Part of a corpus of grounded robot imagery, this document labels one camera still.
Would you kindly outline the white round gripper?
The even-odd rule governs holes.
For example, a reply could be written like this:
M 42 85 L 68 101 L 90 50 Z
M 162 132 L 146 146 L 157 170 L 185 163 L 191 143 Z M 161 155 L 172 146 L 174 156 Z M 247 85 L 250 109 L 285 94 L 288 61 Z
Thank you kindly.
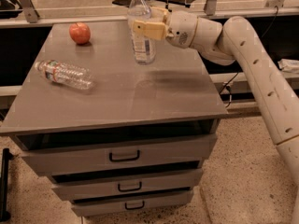
M 169 14 L 166 8 L 152 7 L 152 21 L 134 21 L 132 29 L 138 35 L 154 40 L 166 38 L 175 47 L 188 48 L 195 35 L 197 16 L 186 11 L 175 11 L 170 17 Z

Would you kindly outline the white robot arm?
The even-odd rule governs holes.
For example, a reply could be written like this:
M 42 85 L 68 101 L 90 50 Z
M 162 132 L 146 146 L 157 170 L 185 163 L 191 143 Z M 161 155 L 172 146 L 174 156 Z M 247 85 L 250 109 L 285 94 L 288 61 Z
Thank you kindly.
M 132 31 L 171 45 L 197 50 L 220 65 L 239 63 L 260 109 L 266 128 L 299 185 L 299 98 L 263 47 L 254 28 L 243 17 L 221 24 L 185 11 L 154 7 L 149 19 L 133 18 Z

